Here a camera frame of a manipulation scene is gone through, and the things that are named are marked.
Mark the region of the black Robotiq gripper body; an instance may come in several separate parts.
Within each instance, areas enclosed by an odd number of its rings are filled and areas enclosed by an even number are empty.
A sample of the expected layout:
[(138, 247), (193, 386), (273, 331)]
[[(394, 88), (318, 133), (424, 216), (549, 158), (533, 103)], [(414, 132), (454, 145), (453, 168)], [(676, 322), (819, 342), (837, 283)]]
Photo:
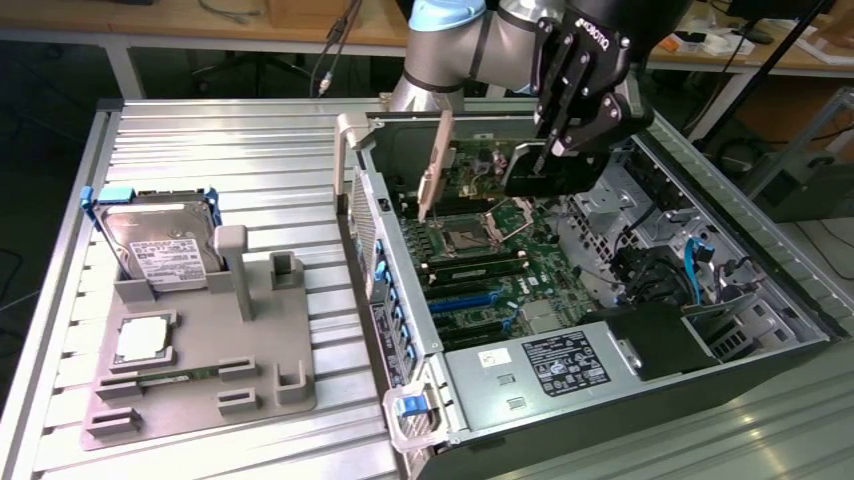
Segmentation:
[(564, 32), (573, 36), (573, 81), (586, 94), (610, 91), (630, 67), (676, 30), (692, 3), (680, 0), (568, 1)]

